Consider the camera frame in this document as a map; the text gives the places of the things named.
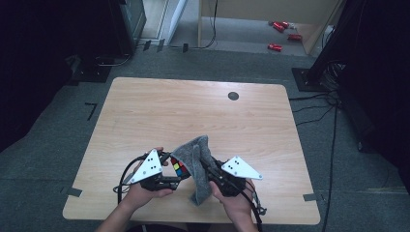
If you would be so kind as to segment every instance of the table top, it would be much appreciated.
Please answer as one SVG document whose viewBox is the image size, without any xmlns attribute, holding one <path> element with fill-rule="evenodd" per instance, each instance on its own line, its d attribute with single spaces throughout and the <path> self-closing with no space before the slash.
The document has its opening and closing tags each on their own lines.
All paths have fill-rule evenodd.
<svg viewBox="0 0 410 232">
<path fill-rule="evenodd" d="M 228 98 L 231 92 L 239 99 Z M 171 152 L 204 134 L 217 160 L 239 156 L 263 175 L 253 181 L 268 209 L 263 223 L 319 222 L 316 201 L 304 200 L 313 190 L 283 86 L 130 77 L 112 83 L 73 183 L 83 192 L 68 197 L 64 217 L 105 219 L 117 204 L 112 189 L 131 160 L 158 146 Z M 163 174 L 175 176 L 170 166 Z M 188 178 L 132 220 L 230 222 L 215 197 L 193 205 L 194 188 Z"/>
</svg>

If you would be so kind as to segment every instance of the gray carpet floor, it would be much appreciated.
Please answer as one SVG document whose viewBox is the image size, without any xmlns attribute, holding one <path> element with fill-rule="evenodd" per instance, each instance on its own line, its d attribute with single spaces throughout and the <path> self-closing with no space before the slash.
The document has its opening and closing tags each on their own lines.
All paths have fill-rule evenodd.
<svg viewBox="0 0 410 232">
<path fill-rule="evenodd" d="M 314 58 L 244 52 L 165 48 L 137 53 L 111 70 L 106 83 L 64 86 L 22 139 L 0 154 L 0 231 L 93 231 L 101 223 L 62 216 L 88 141 L 112 79 L 117 76 L 272 83 L 289 98 L 306 97 L 291 68 L 309 68 Z M 97 103 L 97 109 L 88 120 Z M 326 105 L 323 99 L 292 101 L 293 110 Z M 320 118 L 328 108 L 294 113 L 296 123 Z M 317 225 L 264 225 L 264 231 L 321 231 L 326 213 L 334 115 L 337 131 L 333 191 L 326 231 L 409 231 L 410 197 L 394 166 L 378 154 L 357 151 L 355 134 L 343 109 L 298 126 L 307 169 L 322 220 Z"/>
</svg>

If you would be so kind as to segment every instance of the person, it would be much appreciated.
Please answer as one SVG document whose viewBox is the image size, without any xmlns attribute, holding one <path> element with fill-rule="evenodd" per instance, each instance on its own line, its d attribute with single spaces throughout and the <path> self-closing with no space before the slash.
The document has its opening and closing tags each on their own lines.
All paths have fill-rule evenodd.
<svg viewBox="0 0 410 232">
<path fill-rule="evenodd" d="M 156 148 L 158 151 L 162 151 L 163 147 Z M 223 205 L 227 216 L 232 221 L 233 225 L 239 232 L 257 232 L 251 217 L 251 206 L 247 199 L 239 194 L 236 197 L 224 197 L 220 192 L 219 187 L 214 183 L 209 183 L 212 189 L 212 194 Z M 253 182 L 247 181 L 248 187 L 245 189 L 247 196 L 251 197 L 251 189 L 254 189 Z M 143 188 L 140 184 L 132 185 L 124 197 L 124 199 L 118 204 L 118 206 L 112 211 L 112 213 L 106 218 L 105 221 L 98 227 L 97 232 L 120 232 L 126 231 L 131 216 L 139 208 L 143 207 L 153 198 L 166 197 L 172 194 L 173 190 L 166 188 L 158 191 L 149 191 Z"/>
</svg>

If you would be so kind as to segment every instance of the person's right hand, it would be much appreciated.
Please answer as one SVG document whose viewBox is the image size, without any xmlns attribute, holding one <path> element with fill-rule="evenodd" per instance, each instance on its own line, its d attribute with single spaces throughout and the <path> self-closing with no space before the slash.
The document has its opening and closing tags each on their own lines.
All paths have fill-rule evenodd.
<svg viewBox="0 0 410 232">
<path fill-rule="evenodd" d="M 212 189 L 212 194 L 220 201 L 226 211 L 229 219 L 234 223 L 236 229 L 240 232 L 257 231 L 252 221 L 251 206 L 247 199 L 238 194 L 235 197 L 225 197 L 220 192 L 220 188 L 214 182 L 209 183 Z M 247 182 L 245 194 L 252 199 L 251 189 L 254 189 L 254 184 L 251 180 Z"/>
</svg>

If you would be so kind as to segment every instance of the hand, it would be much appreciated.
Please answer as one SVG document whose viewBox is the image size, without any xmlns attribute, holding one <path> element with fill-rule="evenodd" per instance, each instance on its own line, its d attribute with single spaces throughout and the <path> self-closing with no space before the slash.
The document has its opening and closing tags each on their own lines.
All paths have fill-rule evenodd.
<svg viewBox="0 0 410 232">
<path fill-rule="evenodd" d="M 163 151 L 163 147 L 157 147 L 155 148 L 159 153 Z M 142 164 L 143 161 L 141 161 L 138 166 L 135 168 L 134 171 L 136 171 Z M 124 197 L 123 201 L 125 205 L 128 207 L 131 207 L 132 210 L 137 210 L 138 208 L 144 206 L 147 204 L 152 198 L 162 198 L 164 196 L 167 196 L 173 192 L 172 189 L 162 189 L 158 191 L 149 191 L 145 188 L 143 188 L 139 183 L 132 185 L 130 187 L 129 192 L 127 195 Z"/>
<path fill-rule="evenodd" d="M 226 214 L 234 223 L 238 231 L 257 231 L 252 221 L 250 203 L 242 194 L 239 194 L 235 197 L 225 197 L 220 192 L 220 188 L 217 186 L 217 184 L 212 181 L 209 184 L 211 185 L 212 194 L 223 205 Z M 252 199 L 251 189 L 254 188 L 255 186 L 253 182 L 251 180 L 248 180 L 247 188 L 245 188 L 244 192 L 249 197 L 249 199 Z"/>
</svg>

